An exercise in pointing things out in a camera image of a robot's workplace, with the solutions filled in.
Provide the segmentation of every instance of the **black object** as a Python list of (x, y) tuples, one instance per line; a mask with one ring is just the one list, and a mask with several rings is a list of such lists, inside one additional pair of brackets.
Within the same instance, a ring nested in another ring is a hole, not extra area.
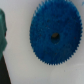
[(11, 84), (4, 57), (0, 60), (0, 84)]

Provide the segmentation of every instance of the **gear center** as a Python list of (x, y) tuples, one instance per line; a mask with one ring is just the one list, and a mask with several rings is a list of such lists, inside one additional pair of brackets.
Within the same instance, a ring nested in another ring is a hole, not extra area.
[(60, 41), (60, 35), (59, 33), (53, 33), (52, 36), (51, 36), (51, 42), (53, 44), (58, 44)]

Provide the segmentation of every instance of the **gear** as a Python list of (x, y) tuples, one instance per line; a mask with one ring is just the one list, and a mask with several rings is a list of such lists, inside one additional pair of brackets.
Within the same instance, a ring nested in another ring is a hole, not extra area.
[(80, 43), (82, 23), (71, 1), (42, 2), (32, 18), (30, 43), (36, 56), (51, 65), (69, 59)]

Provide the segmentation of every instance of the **dark object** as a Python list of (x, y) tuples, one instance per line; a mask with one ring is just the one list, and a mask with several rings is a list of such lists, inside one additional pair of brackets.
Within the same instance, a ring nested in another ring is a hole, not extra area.
[(0, 61), (0, 84), (11, 84), (4, 57)]
[(5, 47), (7, 45), (7, 41), (5, 39), (7, 28), (5, 23), (5, 14), (0, 9), (0, 59), (3, 56), (3, 51), (5, 50)]
[(8, 71), (6, 68), (5, 60), (3, 57), (3, 51), (7, 45), (5, 36), (6, 36), (6, 23), (5, 23), (5, 14), (0, 9), (0, 84), (11, 84)]
[(47, 64), (69, 59), (80, 44), (82, 23), (74, 4), (65, 0), (43, 2), (32, 18), (30, 42), (36, 56)]

